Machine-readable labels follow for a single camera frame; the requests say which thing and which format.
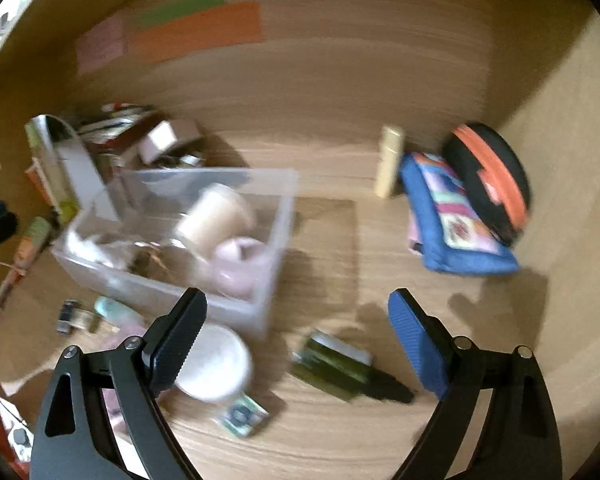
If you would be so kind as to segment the white drawstring cloth pouch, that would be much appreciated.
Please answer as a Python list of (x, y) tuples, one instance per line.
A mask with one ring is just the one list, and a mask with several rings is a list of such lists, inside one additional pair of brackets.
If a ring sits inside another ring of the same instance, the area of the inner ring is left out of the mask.
[(90, 263), (125, 271), (134, 262), (138, 247), (134, 240), (126, 240), (117, 233), (98, 232), (82, 236), (70, 231), (66, 237), (66, 251)]

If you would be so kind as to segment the clear plastic storage bin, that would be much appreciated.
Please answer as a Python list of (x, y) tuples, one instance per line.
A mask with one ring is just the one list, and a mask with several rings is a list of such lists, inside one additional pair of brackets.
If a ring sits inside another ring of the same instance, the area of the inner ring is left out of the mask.
[[(201, 168), (125, 171), (106, 186), (118, 221), (102, 218), (91, 206), (81, 210), (56, 240), (52, 253), (76, 284), (151, 315), (168, 312), (186, 288), (207, 297), (210, 318), (242, 336), (263, 339), (271, 304), (294, 224), (299, 175), (292, 169)], [(241, 236), (260, 240), (271, 253), (268, 276), (248, 299), (227, 297), (212, 283), (211, 260), (195, 257), (175, 237), (174, 228), (203, 188), (221, 183), (253, 206), (256, 227)], [(82, 236), (117, 233), (134, 240), (138, 252), (128, 270), (106, 268), (66, 251), (70, 231)]]

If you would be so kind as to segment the white round lidded tub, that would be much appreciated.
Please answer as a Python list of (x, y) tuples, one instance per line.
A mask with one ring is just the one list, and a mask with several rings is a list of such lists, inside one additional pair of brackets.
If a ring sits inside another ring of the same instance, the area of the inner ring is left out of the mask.
[(242, 338), (226, 326), (204, 323), (174, 385), (197, 401), (223, 404), (247, 389), (252, 372)]

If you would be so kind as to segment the small green patterned card box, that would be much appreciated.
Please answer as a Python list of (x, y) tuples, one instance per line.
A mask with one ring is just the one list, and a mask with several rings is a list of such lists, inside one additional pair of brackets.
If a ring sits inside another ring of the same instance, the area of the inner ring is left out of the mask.
[(269, 419), (270, 413), (262, 405), (248, 394), (242, 393), (220, 411), (215, 421), (233, 436), (249, 438)]

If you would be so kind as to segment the dark green glass bottle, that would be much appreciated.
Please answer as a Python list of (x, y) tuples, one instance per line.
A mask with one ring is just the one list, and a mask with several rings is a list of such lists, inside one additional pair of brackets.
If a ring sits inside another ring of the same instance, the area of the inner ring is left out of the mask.
[(370, 352), (321, 330), (314, 330), (302, 348), (294, 352), (289, 373), (346, 402), (366, 396), (379, 401), (411, 404), (415, 397), (402, 382), (374, 367)]

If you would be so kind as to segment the cream candle jar clear lid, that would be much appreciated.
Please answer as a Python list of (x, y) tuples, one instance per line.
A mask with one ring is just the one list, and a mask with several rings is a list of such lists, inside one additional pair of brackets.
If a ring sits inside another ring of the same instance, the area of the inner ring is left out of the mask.
[(174, 235), (195, 257), (209, 260), (216, 246), (247, 234), (256, 225), (256, 212), (242, 194), (213, 183), (201, 190), (196, 203), (175, 226)]

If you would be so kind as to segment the pink round plush pouch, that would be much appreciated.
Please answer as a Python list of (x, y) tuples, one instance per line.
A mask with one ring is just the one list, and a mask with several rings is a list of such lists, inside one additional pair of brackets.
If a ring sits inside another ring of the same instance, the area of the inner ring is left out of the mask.
[(232, 237), (215, 247), (212, 283), (224, 296), (248, 299), (268, 276), (272, 256), (260, 240), (249, 236)]

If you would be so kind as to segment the orange pen with tag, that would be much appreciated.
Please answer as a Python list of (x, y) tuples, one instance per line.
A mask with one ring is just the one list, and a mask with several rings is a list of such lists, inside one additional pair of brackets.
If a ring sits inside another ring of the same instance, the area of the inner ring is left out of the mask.
[(0, 285), (0, 308), (3, 309), (8, 296), (17, 283), (27, 274), (27, 271), (20, 268), (20, 266), (16, 266), (15, 263), (0, 261), (0, 266), (8, 269), (8, 272)]

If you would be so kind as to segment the mint green tube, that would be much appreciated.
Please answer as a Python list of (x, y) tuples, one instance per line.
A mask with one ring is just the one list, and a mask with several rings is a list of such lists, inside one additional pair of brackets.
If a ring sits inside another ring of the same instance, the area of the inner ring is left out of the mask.
[(144, 318), (138, 312), (126, 304), (106, 296), (96, 298), (94, 309), (108, 323), (117, 327), (144, 325)]

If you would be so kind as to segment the small white pink box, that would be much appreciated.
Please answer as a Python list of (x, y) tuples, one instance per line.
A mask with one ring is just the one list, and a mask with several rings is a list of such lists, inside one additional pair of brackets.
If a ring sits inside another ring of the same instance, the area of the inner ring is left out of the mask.
[(140, 160), (151, 165), (164, 155), (197, 142), (202, 134), (196, 125), (186, 119), (168, 119), (159, 122), (138, 144)]

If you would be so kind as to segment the pink sticky note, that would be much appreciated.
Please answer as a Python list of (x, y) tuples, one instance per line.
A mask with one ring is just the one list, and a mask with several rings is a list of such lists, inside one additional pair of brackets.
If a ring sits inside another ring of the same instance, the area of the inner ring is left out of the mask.
[(103, 20), (74, 43), (78, 74), (99, 70), (109, 62), (125, 55), (124, 19), (120, 14)]

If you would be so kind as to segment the green sticky note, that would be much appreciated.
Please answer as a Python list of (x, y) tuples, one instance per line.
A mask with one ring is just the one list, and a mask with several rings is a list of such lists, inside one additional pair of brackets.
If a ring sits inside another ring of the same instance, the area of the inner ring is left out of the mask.
[(172, 0), (160, 3), (138, 14), (136, 27), (140, 30), (157, 27), (225, 3), (226, 0)]

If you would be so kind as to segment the black orange round case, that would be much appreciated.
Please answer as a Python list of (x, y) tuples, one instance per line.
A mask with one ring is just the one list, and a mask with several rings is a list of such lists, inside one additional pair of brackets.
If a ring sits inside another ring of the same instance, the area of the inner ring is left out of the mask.
[(456, 127), (441, 154), (463, 182), (479, 219), (509, 247), (524, 232), (531, 209), (531, 186), (514, 150), (483, 122)]

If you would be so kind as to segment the orange sticky note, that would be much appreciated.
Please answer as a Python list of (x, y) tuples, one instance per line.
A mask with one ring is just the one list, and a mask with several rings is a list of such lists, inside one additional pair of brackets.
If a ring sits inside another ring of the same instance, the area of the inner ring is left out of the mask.
[(244, 1), (133, 32), (129, 46), (141, 61), (160, 63), (197, 51), (258, 44), (263, 39), (260, 3)]

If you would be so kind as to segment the cream sunscreen bottle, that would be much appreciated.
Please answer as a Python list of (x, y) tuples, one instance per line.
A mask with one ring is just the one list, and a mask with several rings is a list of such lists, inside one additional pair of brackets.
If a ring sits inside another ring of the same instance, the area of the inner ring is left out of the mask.
[(374, 193), (378, 198), (389, 198), (396, 188), (404, 145), (405, 132), (402, 128), (395, 125), (384, 125), (381, 128), (374, 185)]

